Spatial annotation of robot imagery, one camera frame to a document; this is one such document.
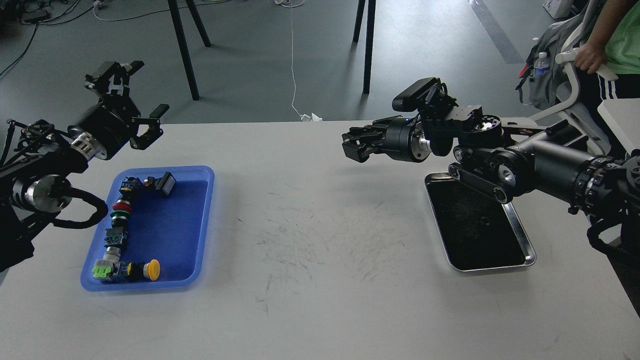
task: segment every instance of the black pants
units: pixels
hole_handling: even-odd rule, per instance
[[[598,113],[598,106],[604,99],[633,99],[640,97],[640,74],[618,74],[618,80],[607,81],[598,74],[588,75],[578,69],[580,81],[580,102],[589,110],[596,125],[607,134],[611,151],[609,155],[624,158],[625,149]]]

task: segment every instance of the gray backpack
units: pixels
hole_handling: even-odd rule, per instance
[[[593,26],[602,10],[602,6],[606,0],[590,0],[589,5],[585,6],[582,11],[567,20],[551,24],[542,34],[538,43],[531,48],[531,52],[527,57],[526,65],[520,73],[520,83],[516,86],[522,100],[522,86],[529,80],[529,101],[530,104],[540,110],[550,108],[555,105],[556,89],[561,83],[567,81],[567,76],[563,72],[563,65],[556,64],[554,58],[556,54],[561,53],[563,45],[573,33],[573,31],[584,22],[580,35],[570,44],[572,47],[578,44],[582,45],[589,38]],[[533,77],[533,63],[538,58],[538,53],[545,51],[551,59],[549,70],[540,76]]]

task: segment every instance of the white table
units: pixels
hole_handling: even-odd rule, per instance
[[[640,99],[606,99],[598,112],[628,153],[640,149]]]
[[[456,272],[423,187],[452,157],[358,164],[340,134],[366,123],[165,125],[146,151],[93,160],[70,180],[103,198],[127,168],[213,168],[202,273],[183,290],[90,293],[93,229],[48,227],[0,286],[0,358],[640,358],[640,320],[584,217],[524,195],[538,262]]]

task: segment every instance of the hand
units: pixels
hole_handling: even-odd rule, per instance
[[[607,63],[607,53],[604,45],[593,45],[587,42],[580,47],[578,55],[575,56],[575,66],[580,70],[585,70],[587,74],[596,72],[602,64]]]

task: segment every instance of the table leg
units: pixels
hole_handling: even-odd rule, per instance
[[[356,14],[356,26],[353,29],[353,42],[358,42],[360,38],[360,28],[362,27],[362,15],[364,14],[364,3],[366,0],[358,1],[358,13]]]
[[[207,36],[207,30],[204,28],[202,24],[202,19],[200,18],[200,14],[198,13],[198,9],[196,9],[195,4],[193,4],[193,0],[186,0],[187,7],[191,12],[191,17],[193,18],[193,22],[196,23],[196,28],[198,28],[198,32],[200,33],[200,37],[202,38],[202,42],[204,46],[210,47],[211,41],[209,41],[209,36]]]
[[[368,94],[371,85],[371,57],[373,55],[373,25],[376,20],[376,0],[369,0],[367,10],[367,43],[364,53],[364,85],[362,93]]]
[[[187,48],[187,40],[184,38],[184,29],[182,28],[182,21],[180,20],[177,0],[167,0],[167,2],[169,3],[169,12],[171,13],[173,27],[175,28],[175,36],[178,39],[178,46],[180,47],[180,55],[182,55],[184,72],[187,74],[187,81],[189,82],[189,89],[191,90],[191,98],[193,100],[199,100],[200,94],[198,93],[196,77],[193,74],[193,66],[191,65],[189,48]]]

